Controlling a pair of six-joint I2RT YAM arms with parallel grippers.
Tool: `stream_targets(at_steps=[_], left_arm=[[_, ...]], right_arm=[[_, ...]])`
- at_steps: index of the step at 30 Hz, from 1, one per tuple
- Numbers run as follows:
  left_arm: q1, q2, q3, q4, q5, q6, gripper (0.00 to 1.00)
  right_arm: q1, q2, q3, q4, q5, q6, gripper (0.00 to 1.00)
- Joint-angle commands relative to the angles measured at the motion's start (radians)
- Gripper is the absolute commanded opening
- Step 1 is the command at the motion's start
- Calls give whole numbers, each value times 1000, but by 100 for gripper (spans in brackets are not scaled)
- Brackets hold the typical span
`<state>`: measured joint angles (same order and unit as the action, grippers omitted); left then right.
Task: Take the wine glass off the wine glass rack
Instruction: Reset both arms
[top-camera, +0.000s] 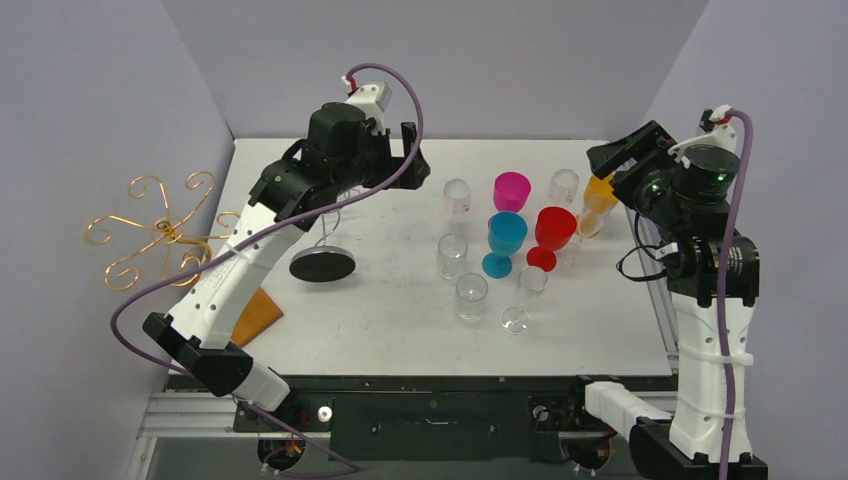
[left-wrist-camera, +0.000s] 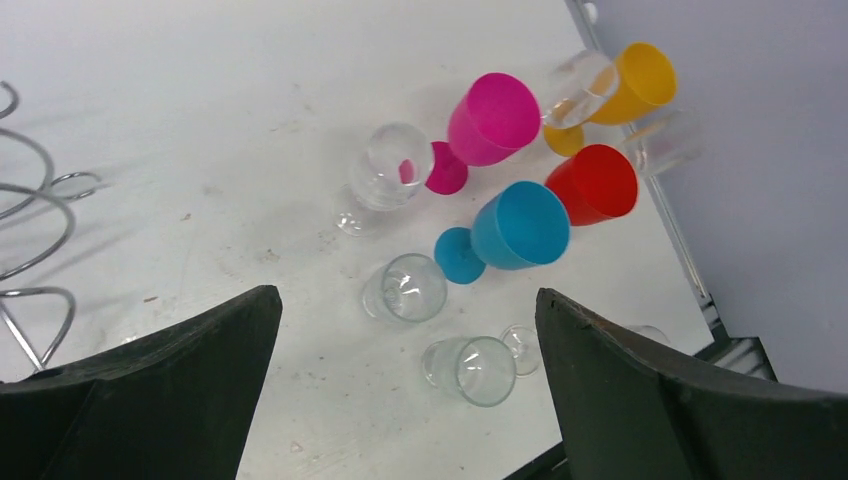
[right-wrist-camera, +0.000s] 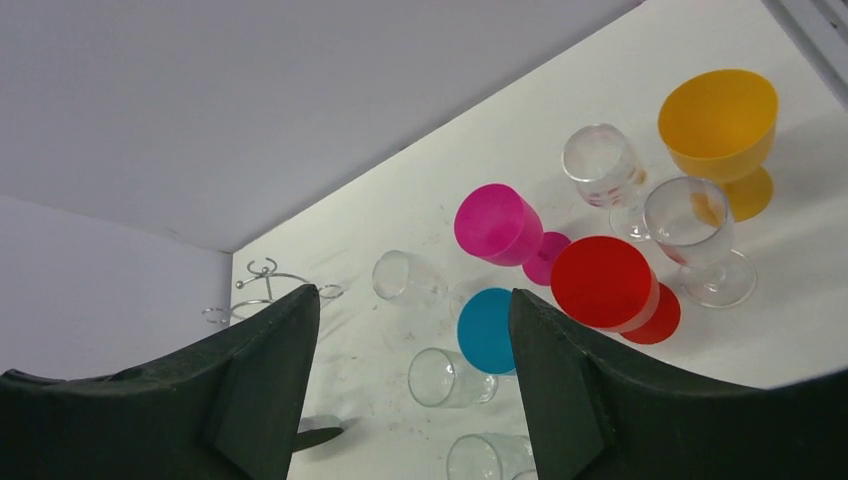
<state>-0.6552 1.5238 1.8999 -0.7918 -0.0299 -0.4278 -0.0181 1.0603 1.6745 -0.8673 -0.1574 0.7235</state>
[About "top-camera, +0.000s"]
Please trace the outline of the clear wine glass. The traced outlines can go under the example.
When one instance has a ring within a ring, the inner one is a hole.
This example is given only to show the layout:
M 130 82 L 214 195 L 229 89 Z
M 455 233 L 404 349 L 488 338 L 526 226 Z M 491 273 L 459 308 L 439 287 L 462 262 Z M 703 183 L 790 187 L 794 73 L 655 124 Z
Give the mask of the clear wine glass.
M 580 185 L 580 177 L 571 169 L 559 169 L 550 179 L 546 192 L 546 202 L 549 206 L 569 207 L 576 198 Z

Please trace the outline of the red wine glass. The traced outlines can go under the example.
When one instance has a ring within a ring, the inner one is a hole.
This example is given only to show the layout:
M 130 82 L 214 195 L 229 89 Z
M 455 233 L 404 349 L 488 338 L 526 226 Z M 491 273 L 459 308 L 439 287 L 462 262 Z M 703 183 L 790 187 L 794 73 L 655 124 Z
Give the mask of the red wine glass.
M 543 208 L 536 220 L 537 245 L 526 254 L 529 266 L 551 272 L 558 263 L 557 252 L 563 249 L 577 230 L 577 219 L 568 210 L 558 206 Z

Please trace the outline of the clear patterned glass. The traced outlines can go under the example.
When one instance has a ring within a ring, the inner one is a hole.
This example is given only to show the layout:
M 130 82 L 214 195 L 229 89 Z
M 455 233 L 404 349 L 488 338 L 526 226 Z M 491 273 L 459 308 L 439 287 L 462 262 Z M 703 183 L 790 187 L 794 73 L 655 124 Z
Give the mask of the clear patterned glass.
M 486 279 L 476 273 L 462 275 L 455 285 L 455 312 L 463 320 L 474 320 L 485 307 L 489 286 Z
M 456 280 L 466 271 L 468 242 L 460 234 L 448 233 L 437 245 L 437 270 L 445 280 Z

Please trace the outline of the pink wine glass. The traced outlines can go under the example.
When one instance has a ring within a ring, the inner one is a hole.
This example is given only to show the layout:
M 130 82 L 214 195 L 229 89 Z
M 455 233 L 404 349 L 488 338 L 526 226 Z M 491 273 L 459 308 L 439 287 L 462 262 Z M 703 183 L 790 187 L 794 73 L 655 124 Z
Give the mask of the pink wine glass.
M 503 172 L 494 180 L 493 204 L 497 211 L 520 212 L 532 191 L 530 180 L 519 172 Z

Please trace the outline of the blue wine glass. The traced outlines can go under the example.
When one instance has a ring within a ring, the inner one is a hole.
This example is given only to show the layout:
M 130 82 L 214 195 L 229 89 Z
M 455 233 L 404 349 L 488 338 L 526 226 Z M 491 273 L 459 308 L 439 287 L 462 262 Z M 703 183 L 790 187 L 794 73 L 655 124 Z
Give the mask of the blue wine glass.
M 513 269 L 511 256 L 520 250 L 528 234 L 526 221 L 518 213 L 502 211 L 488 223 L 490 251 L 482 259 L 483 272 L 493 279 L 509 276 Z

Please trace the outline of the clear champagne flute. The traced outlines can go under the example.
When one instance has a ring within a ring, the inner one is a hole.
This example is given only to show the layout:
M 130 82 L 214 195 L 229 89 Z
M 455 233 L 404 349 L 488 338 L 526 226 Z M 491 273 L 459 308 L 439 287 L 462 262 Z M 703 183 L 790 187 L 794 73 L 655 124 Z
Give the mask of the clear champagne flute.
M 530 320 L 530 311 L 536 300 L 545 292 L 548 273 L 537 266 L 524 267 L 518 276 L 515 300 L 500 315 L 501 326 L 511 334 L 524 333 Z

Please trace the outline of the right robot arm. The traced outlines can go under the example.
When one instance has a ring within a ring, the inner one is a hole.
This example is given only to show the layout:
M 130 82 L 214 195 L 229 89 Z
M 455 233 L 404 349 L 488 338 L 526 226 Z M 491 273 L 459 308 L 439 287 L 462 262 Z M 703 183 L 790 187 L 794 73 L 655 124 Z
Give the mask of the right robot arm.
M 592 173 L 637 219 L 652 222 L 661 242 L 649 253 L 661 264 L 678 324 L 677 399 L 664 412 L 616 382 L 593 382 L 564 400 L 578 427 L 596 420 L 626 441 L 646 479 L 764 479 L 767 464 L 747 434 L 746 349 L 759 295 L 760 258 L 735 227 L 730 188 L 743 162 L 727 120 L 677 141 L 658 123 L 587 152 Z

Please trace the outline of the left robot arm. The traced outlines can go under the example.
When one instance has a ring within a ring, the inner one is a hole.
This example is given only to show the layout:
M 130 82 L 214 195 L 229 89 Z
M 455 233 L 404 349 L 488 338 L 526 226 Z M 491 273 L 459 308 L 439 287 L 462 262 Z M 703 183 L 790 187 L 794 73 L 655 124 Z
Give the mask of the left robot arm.
M 341 193 L 423 185 L 431 169 L 416 123 L 402 123 L 401 133 L 405 155 L 399 158 L 376 114 L 349 102 L 315 111 L 306 137 L 262 170 L 233 232 L 209 262 L 210 272 L 168 312 L 149 314 L 145 334 L 214 395 L 252 402 L 272 429 L 291 427 L 299 405 L 289 385 L 235 345 L 232 332 L 268 273 L 316 216 L 341 207 Z

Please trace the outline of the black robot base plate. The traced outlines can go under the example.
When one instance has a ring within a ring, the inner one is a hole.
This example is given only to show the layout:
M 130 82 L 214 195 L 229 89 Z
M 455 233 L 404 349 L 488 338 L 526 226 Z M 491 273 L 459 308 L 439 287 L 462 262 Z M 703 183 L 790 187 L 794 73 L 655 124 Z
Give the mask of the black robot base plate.
M 590 375 L 291 376 L 275 416 L 357 462 L 555 461 L 610 427 L 584 409 Z

